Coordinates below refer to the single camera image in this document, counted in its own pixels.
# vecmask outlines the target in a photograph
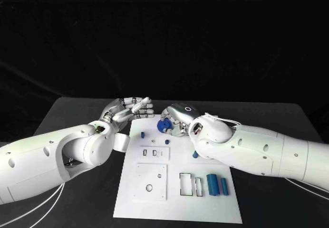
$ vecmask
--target table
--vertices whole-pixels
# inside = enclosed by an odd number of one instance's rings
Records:
[[[36,135],[86,124],[99,118],[111,99],[59,98],[36,130]],[[176,101],[153,101],[154,113]],[[310,121],[295,104],[189,102],[200,113],[245,125],[274,130],[291,137],[321,142]],[[121,131],[128,134],[129,124]],[[124,153],[112,151],[106,162],[65,184],[60,199],[36,227],[164,228],[207,227],[324,227],[329,201],[297,188],[281,178],[262,177],[230,168],[243,224],[112,218]],[[0,206],[0,224],[26,213],[52,195],[54,189],[23,201]],[[28,227],[50,208],[54,198],[7,227]]]

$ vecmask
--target oval hole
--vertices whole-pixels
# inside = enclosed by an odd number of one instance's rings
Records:
[[[148,184],[148,185],[145,186],[145,191],[151,191],[151,189],[153,189],[153,186]]]
[[[44,153],[44,155],[49,157],[50,150],[49,150],[49,147],[47,147],[47,146],[43,148],[43,153]]]
[[[14,161],[13,159],[8,160],[8,166],[13,168],[14,167]]]
[[[264,151],[268,151],[268,145],[264,145],[262,150],[264,150]]]

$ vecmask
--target black backdrop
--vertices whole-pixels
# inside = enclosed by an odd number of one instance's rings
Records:
[[[316,12],[261,1],[1,1],[0,141],[33,134],[60,96],[297,103],[319,117]]]

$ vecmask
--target robotic hand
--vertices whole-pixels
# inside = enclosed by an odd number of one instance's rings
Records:
[[[170,126],[163,133],[189,135],[202,158],[216,159],[251,174],[293,178],[329,190],[329,145],[241,125],[207,113],[199,115],[184,103],[163,110],[158,124]]]
[[[0,204],[33,197],[101,165],[111,150],[125,152],[129,137],[117,133],[128,120],[153,118],[148,97],[115,99],[99,120],[28,137],[0,148]],[[70,158],[63,164],[62,153]]]

